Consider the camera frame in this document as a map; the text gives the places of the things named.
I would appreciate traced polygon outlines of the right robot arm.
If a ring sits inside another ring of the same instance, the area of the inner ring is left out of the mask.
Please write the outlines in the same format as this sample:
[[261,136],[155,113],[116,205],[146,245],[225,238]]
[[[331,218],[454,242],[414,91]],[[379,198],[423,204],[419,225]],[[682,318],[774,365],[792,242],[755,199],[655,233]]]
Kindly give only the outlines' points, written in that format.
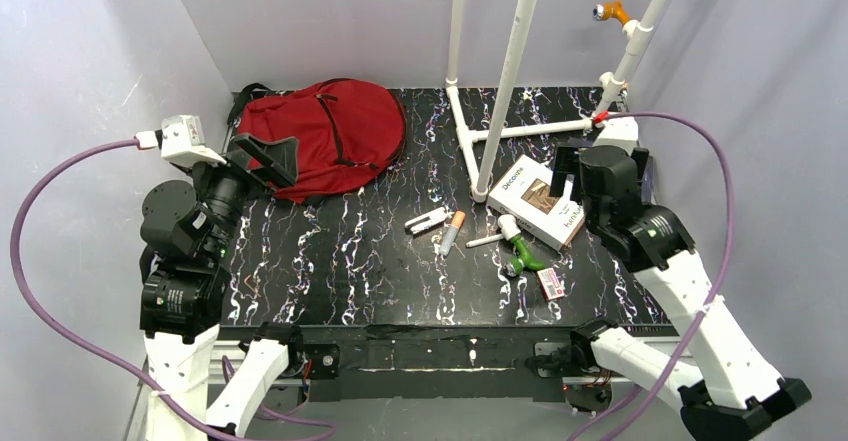
[[552,184],[568,190],[587,214],[589,231],[661,305],[691,361],[646,345],[623,327],[596,318],[567,344],[527,364],[543,374],[592,368],[653,389],[676,409],[697,440],[750,440],[809,402],[798,378],[781,375],[712,294],[695,243],[669,209],[642,199],[647,150],[602,145],[560,147]]

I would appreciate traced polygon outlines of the red student backpack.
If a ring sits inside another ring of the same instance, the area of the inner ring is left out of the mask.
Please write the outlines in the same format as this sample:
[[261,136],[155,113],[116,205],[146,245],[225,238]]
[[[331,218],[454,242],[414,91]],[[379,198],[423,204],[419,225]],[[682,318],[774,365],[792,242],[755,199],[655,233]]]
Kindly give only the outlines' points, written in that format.
[[388,89],[333,78],[288,94],[261,83],[245,86],[226,119],[238,134],[263,142],[298,140],[298,177],[274,197],[296,204],[357,190],[403,153],[406,110]]

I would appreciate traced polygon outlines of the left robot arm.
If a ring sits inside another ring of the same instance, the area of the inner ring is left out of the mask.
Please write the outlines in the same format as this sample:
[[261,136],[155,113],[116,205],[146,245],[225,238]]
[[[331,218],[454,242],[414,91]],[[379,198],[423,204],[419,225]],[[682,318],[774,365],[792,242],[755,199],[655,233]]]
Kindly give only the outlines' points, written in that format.
[[[230,278],[227,250],[247,202],[295,184],[295,137],[264,142],[250,134],[220,154],[191,134],[164,128],[153,137],[162,158],[192,178],[157,185],[142,204],[140,235],[157,256],[144,276],[140,328],[155,381],[146,413],[148,440],[204,440],[177,408],[203,422],[210,358]],[[174,402],[176,408],[169,404]]]

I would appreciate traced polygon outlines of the white furniture book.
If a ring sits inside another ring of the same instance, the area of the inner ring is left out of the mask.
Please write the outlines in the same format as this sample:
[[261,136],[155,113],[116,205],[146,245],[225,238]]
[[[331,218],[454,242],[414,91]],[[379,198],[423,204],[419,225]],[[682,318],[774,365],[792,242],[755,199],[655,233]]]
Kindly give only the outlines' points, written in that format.
[[584,224],[583,208],[571,199],[572,182],[566,180],[562,196],[551,194],[553,171],[526,156],[493,184],[487,206],[516,218],[517,225],[554,250],[562,250]]

